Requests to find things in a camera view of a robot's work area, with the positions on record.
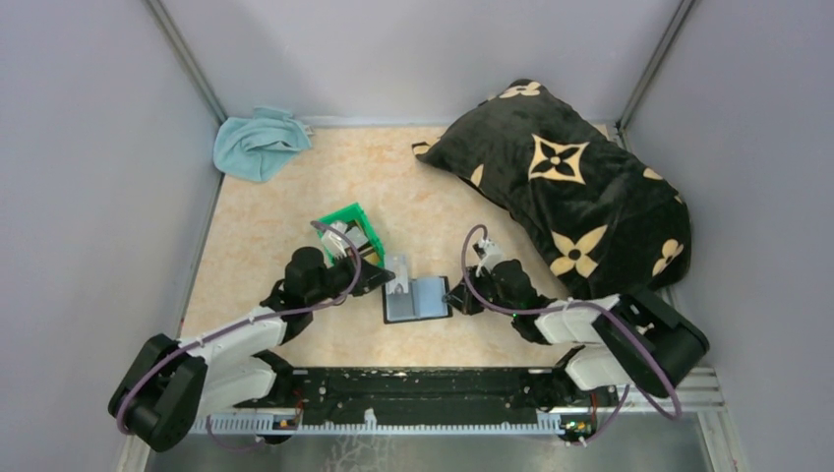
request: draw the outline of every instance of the floor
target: floor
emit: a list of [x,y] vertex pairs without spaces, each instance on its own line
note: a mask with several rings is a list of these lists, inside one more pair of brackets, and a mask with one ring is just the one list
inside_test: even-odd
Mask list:
[[[321,129],[312,137],[313,148],[269,182],[227,177],[182,335],[249,312],[283,278],[283,265],[295,249],[320,247],[309,221],[354,202],[366,211],[386,251],[406,255],[412,277],[446,275],[456,284],[463,237],[473,225],[485,223],[506,255],[522,261],[540,292],[564,296],[521,226],[504,210],[414,158],[412,143],[442,132]],[[455,313],[442,320],[384,324],[378,291],[316,313],[301,335],[275,352],[300,367],[534,367],[552,366],[570,348],[531,344],[509,322],[494,313]]]

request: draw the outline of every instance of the green object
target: green object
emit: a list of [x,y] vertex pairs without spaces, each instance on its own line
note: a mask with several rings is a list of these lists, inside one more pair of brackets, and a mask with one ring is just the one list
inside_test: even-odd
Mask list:
[[[368,216],[365,214],[365,211],[362,210],[362,207],[359,204],[352,204],[346,206],[339,211],[335,211],[325,217],[319,218],[319,221],[324,224],[333,224],[337,221],[343,221],[347,224],[351,222],[356,222],[359,225],[359,229],[365,233],[365,236],[368,237],[368,241],[371,243],[371,247],[374,248],[374,251],[380,257],[380,261],[377,263],[378,267],[385,267],[386,266],[386,250],[383,249],[383,243],[380,241],[379,236],[377,236],[377,232],[374,231],[374,227],[371,226],[371,222],[368,221]],[[324,233],[321,231],[316,231],[319,233],[319,237],[321,238]],[[325,253],[328,255],[328,259],[330,262],[333,262],[333,254],[325,248]]]

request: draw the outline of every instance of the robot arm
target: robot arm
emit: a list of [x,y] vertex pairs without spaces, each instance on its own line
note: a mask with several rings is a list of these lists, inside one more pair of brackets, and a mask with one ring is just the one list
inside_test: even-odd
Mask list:
[[[644,356],[620,328],[586,302],[548,299],[533,288],[517,260],[504,260],[489,239],[474,245],[480,258],[466,274],[481,298],[516,310],[541,309],[541,314],[512,315],[512,327],[524,339],[539,344],[578,343],[559,365],[584,391],[613,384],[636,384],[658,397],[669,392]],[[484,311],[484,305],[461,281],[445,297],[465,315]],[[703,332],[648,289],[590,300],[614,315],[650,354],[672,386],[678,384],[709,350]]]
[[[313,321],[312,312],[303,309],[340,296],[357,269],[359,279],[350,292],[353,296],[369,293],[394,277],[392,272],[364,260],[356,267],[351,259],[342,257],[327,267],[321,251],[301,248],[293,253],[285,277],[276,282],[269,296],[242,318],[194,338],[173,340],[164,334],[152,337],[113,393],[108,412],[117,417],[128,392],[144,376],[167,356],[195,341],[199,347],[171,360],[127,406],[126,428],[153,450],[168,450],[180,442],[197,418],[268,395],[275,386],[276,371],[260,358],[261,353],[291,340]],[[263,317],[291,309],[302,311],[298,315]],[[234,325],[240,327],[230,330]],[[228,332],[212,336],[220,331]]]

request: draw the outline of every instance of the pillow with flower pattern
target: pillow with flower pattern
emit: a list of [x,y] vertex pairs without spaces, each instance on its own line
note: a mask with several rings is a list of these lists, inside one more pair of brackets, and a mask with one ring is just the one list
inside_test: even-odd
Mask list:
[[678,191],[538,82],[515,81],[412,151],[509,211],[573,297],[658,289],[688,269]]

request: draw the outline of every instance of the black metal base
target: black metal base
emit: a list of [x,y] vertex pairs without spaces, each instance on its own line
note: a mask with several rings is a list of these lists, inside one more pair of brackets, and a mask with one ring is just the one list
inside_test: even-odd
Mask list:
[[[304,404],[304,424],[362,424],[374,409],[380,425],[535,424],[537,409],[589,407],[591,392],[578,390],[559,369],[368,369],[294,368],[272,352],[258,355],[274,365],[272,392],[239,408],[294,408]],[[617,395],[599,388],[597,406]]]

